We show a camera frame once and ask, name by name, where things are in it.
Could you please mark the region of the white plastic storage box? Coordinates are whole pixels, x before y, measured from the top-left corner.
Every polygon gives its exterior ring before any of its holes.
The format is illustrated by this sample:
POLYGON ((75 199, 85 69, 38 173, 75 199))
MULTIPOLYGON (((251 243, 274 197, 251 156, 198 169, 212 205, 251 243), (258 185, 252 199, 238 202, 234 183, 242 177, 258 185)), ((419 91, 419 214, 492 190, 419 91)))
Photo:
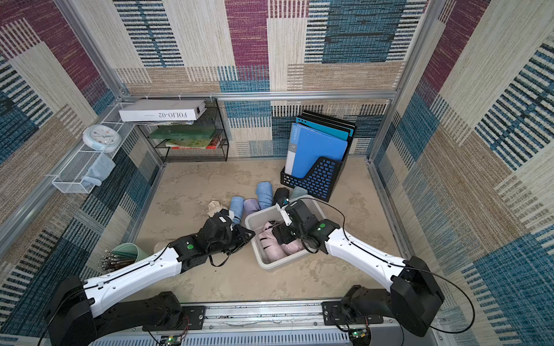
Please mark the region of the white plastic storage box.
POLYGON ((290 243, 282 242, 281 236, 289 229, 281 209, 282 207, 276 203, 274 206, 251 213, 243 221, 246 229, 255 232, 255 238, 252 240, 255 259, 266 271, 282 268, 310 254, 300 240, 292 240, 292 235, 285 238, 287 241, 291 240, 290 243))

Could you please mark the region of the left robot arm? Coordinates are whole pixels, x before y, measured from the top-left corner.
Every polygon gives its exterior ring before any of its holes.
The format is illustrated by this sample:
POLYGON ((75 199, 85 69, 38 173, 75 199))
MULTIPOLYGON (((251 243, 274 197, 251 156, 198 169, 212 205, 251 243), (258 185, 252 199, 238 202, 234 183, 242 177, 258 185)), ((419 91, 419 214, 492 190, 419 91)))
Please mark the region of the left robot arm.
POLYGON ((72 275, 57 285, 46 309, 44 335, 52 345, 89 345, 96 339, 140 325, 178 320, 181 305, 172 293, 146 301, 126 298, 150 285, 189 271, 213 255, 231 256, 255 237, 233 222, 228 210, 214 214, 195 234, 182 236, 150 257, 85 281, 72 275))

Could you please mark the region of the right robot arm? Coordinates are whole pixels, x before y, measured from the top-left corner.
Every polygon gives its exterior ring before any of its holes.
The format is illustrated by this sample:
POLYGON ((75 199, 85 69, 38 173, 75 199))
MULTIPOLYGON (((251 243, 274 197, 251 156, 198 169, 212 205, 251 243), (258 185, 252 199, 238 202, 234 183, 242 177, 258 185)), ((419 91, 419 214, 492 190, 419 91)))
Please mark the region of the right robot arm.
POLYGON ((285 223, 274 234, 278 242, 299 239, 308 250, 344 260, 381 285, 377 290, 353 286, 340 302, 347 318, 392 317, 409 333, 423 337, 444 303, 444 294, 427 264, 416 256, 403 259, 362 242, 347 232, 343 223, 319 219, 306 203, 306 198, 285 198, 277 203, 285 223))

